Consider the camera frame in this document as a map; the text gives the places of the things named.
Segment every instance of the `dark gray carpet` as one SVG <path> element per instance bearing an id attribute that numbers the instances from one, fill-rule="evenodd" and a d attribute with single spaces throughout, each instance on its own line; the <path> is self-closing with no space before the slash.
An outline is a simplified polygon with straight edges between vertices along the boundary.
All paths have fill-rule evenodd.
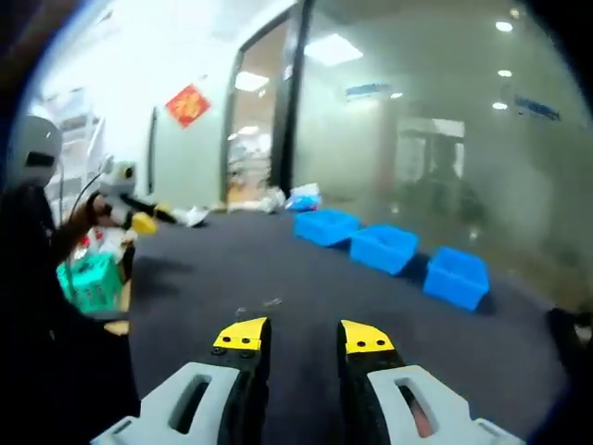
<path id="1" fill-rule="evenodd" d="M 292 236 L 292 217 L 211 215 L 208 226 L 161 225 L 137 245 L 131 342 L 144 396 L 209 346 L 238 308 L 272 320 L 267 444 L 340 440 L 335 329 L 340 319 L 384 330 L 418 363 L 470 401 L 472 414 L 526 437 L 564 384 L 544 305 L 491 278 L 478 313 L 422 293 L 423 259 L 394 278 Z"/>

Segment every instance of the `person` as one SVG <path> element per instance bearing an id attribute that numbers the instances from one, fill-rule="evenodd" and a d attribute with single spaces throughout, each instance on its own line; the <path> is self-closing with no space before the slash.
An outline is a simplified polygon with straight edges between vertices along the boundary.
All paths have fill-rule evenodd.
<path id="1" fill-rule="evenodd" d="M 573 314 L 554 308 L 546 314 L 546 322 L 566 371 L 568 386 L 528 443 L 585 443 L 593 398 L 593 315 L 589 311 Z"/>
<path id="2" fill-rule="evenodd" d="M 92 195 L 55 227 L 44 190 L 24 184 L 0 199 L 0 385 L 14 442 L 88 443 L 140 413 L 126 336 L 104 329 L 65 298 L 56 267 L 94 225 L 112 225 Z"/>

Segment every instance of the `red poster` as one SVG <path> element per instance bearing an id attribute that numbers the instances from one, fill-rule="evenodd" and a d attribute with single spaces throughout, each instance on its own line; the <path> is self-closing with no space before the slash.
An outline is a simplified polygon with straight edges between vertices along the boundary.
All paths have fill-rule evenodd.
<path id="1" fill-rule="evenodd" d="M 210 103 L 193 85 L 188 85 L 167 103 L 170 114 L 183 126 L 187 126 L 203 115 Z"/>

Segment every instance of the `ceiling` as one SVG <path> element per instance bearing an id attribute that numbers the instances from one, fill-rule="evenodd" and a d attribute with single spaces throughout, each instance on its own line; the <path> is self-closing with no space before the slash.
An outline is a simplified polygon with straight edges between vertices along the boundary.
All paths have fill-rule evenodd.
<path id="1" fill-rule="evenodd" d="M 258 14 L 289 0 L 91 0 L 94 17 L 62 43 L 57 66 L 90 52 L 114 34 L 134 39 L 138 50 L 153 53 L 168 45 L 194 52 L 208 44 L 236 44 L 254 26 Z"/>
<path id="2" fill-rule="evenodd" d="M 500 20 L 510 22 L 512 32 L 499 31 Z M 314 78 L 344 97 L 350 86 L 387 83 L 403 93 L 401 103 L 424 109 L 427 117 L 459 121 L 494 102 L 511 105 L 520 95 L 558 110 L 563 121 L 589 123 L 568 66 L 546 31 L 515 2 L 317 0 L 308 42 L 332 33 L 364 56 L 333 67 L 306 57 L 304 88 Z M 276 30 L 247 51 L 248 70 L 278 79 L 284 36 L 285 29 Z M 499 77 L 499 70 L 512 77 Z M 256 99 L 240 93 L 239 120 L 271 118 L 273 95 Z"/>

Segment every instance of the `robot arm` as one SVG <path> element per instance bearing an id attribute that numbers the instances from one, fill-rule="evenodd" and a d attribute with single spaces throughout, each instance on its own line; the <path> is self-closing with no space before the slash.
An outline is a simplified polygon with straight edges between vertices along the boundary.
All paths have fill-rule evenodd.
<path id="1" fill-rule="evenodd" d="M 420 366 L 408 366 L 389 337 L 366 324 L 342 320 L 337 333 L 338 373 L 347 442 L 365 445 L 450 443 L 519 445 Z M 430 424 L 425 437 L 419 413 Z"/>
<path id="2" fill-rule="evenodd" d="M 146 202 L 134 195 L 135 187 L 136 165 L 129 161 L 115 161 L 113 157 L 107 158 L 99 178 L 98 191 L 113 209 L 111 219 L 124 228 L 133 228 L 139 234 L 156 232 L 153 219 L 172 224 L 197 225 L 207 215 L 207 212 L 201 212 L 189 224 L 183 218 L 187 212 L 169 211 L 159 204 Z"/>
<path id="3" fill-rule="evenodd" d="M 268 402 L 270 321 L 221 331 L 209 354 L 169 377 L 93 445 L 247 445 L 260 442 Z"/>

